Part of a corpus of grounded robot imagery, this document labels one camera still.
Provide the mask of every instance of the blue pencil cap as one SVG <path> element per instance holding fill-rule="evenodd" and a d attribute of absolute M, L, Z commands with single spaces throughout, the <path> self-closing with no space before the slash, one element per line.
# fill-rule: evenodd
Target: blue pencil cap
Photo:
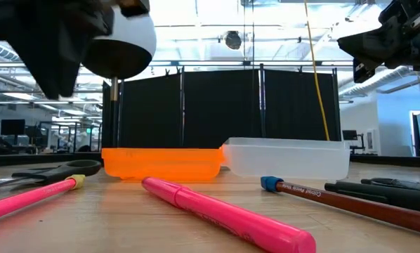
<path fill-rule="evenodd" d="M 283 182 L 283 179 L 276 178 L 275 176 L 262 176 L 261 187 L 267 191 L 277 192 L 275 186 L 277 183 Z"/>

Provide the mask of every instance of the clear plastic container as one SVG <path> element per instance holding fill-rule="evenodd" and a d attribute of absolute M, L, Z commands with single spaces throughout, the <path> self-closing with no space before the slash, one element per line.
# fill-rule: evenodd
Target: clear plastic container
<path fill-rule="evenodd" d="M 286 179 L 344 179 L 350 151 L 338 141 L 230 138 L 224 165 L 240 176 Z"/>
<path fill-rule="evenodd" d="M 224 160 L 222 149 L 194 148 L 103 148 L 102 156 L 108 175 L 135 180 L 207 181 Z"/>

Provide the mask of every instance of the black curtain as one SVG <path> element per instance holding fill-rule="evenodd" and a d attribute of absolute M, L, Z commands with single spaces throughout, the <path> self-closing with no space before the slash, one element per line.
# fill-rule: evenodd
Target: black curtain
<path fill-rule="evenodd" d="M 179 74 L 124 83 L 120 147 L 181 146 L 180 83 Z"/>
<path fill-rule="evenodd" d="M 329 137 L 340 141 L 338 88 L 332 74 L 318 81 Z M 313 73 L 265 70 L 267 138 L 326 140 Z"/>
<path fill-rule="evenodd" d="M 110 113 L 110 86 L 103 82 L 103 125 L 101 143 L 103 148 L 112 147 L 112 118 Z"/>
<path fill-rule="evenodd" d="M 230 137 L 261 137 L 258 70 L 187 72 L 185 148 L 219 148 Z"/>

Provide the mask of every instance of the table surface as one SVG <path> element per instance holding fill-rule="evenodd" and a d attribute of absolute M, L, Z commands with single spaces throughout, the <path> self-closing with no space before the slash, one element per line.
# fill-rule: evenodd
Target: table surface
<path fill-rule="evenodd" d="M 0 167 L 0 177 L 28 167 Z M 392 177 L 420 181 L 420 169 L 352 163 L 347 181 Z M 323 189 L 325 181 L 289 180 Z M 287 194 L 267 193 L 259 178 L 222 170 L 191 189 L 302 228 L 317 252 L 420 252 L 420 233 Z M 0 198 L 20 193 L 0 188 Z M 262 252 L 229 232 L 147 193 L 139 182 L 105 175 L 82 189 L 39 202 L 0 219 L 0 252 Z"/>

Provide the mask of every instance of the white sphere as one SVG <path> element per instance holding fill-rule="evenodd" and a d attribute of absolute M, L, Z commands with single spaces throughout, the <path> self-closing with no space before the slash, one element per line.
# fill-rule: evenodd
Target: white sphere
<path fill-rule="evenodd" d="M 141 73 L 151 62 L 157 48 L 155 27 L 148 14 L 126 18 L 118 7 L 113 11 L 112 35 L 96 37 L 83 64 L 101 77 L 128 79 Z"/>

